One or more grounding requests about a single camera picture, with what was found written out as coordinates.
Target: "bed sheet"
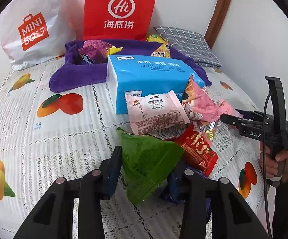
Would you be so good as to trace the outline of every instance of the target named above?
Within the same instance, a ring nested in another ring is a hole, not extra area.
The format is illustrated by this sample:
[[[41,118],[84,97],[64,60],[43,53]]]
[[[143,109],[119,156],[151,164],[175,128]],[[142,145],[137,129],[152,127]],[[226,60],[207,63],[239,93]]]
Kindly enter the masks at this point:
[[[118,145],[115,129],[121,126],[130,131],[128,116],[114,114],[106,83],[60,93],[65,95],[67,103],[72,100],[79,105],[83,103],[81,112],[61,108],[52,113],[50,107],[48,112],[39,113],[48,115],[39,118],[37,112],[41,104],[55,95],[49,89],[49,79],[63,64],[61,58],[11,72],[0,87],[0,160],[5,167],[5,180],[15,195],[9,192],[0,200],[0,230],[7,232],[2,239],[15,235],[57,177],[76,179],[98,168]],[[213,68],[205,70],[213,82],[207,91],[215,102],[225,98],[236,108],[257,110],[252,100],[224,73]],[[17,88],[14,83],[21,76],[32,81]],[[240,170],[246,162],[252,163],[258,183],[251,188],[246,201],[258,213],[263,204],[259,143],[241,137],[236,130],[221,123],[212,149],[219,159],[210,178],[217,180],[225,176],[236,188]],[[132,205],[126,196],[121,170],[112,199],[101,201],[105,238],[178,238],[183,205],[162,201],[159,193],[157,189],[141,205]],[[78,199],[74,203],[73,238],[78,238],[77,210]],[[207,238],[211,238],[211,224],[210,221],[207,225]]]

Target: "haidilao logo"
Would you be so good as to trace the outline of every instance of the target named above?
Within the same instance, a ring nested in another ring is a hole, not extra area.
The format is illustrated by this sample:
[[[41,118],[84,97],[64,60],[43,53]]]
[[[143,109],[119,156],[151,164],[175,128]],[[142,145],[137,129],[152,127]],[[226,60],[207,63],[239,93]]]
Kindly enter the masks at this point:
[[[125,19],[135,11],[135,3],[133,0],[111,0],[107,9],[114,18]]]

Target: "miniso shopping bag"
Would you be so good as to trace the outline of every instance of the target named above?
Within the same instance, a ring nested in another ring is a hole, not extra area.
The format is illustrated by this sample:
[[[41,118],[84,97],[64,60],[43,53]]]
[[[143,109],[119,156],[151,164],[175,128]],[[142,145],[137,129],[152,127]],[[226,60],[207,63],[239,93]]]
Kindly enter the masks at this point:
[[[64,55],[75,39],[63,0],[12,0],[2,17],[0,41],[14,71]]]

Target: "blue tissue package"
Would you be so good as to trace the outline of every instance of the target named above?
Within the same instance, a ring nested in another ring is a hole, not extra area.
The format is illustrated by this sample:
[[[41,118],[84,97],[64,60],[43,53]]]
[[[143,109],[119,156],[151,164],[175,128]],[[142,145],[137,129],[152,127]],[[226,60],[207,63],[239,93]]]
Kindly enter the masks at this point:
[[[203,88],[204,81],[181,60],[140,55],[108,57],[106,82],[116,114],[126,114],[125,95],[144,97],[173,90],[182,100],[188,78]]]

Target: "green snack bag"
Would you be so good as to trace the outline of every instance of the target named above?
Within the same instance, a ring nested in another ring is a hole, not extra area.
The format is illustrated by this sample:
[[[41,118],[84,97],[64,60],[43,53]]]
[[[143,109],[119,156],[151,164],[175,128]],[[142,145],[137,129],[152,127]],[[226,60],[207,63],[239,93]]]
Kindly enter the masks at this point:
[[[121,137],[127,197],[137,205],[166,179],[182,157],[184,149],[172,141],[129,134],[120,127],[116,132]]]

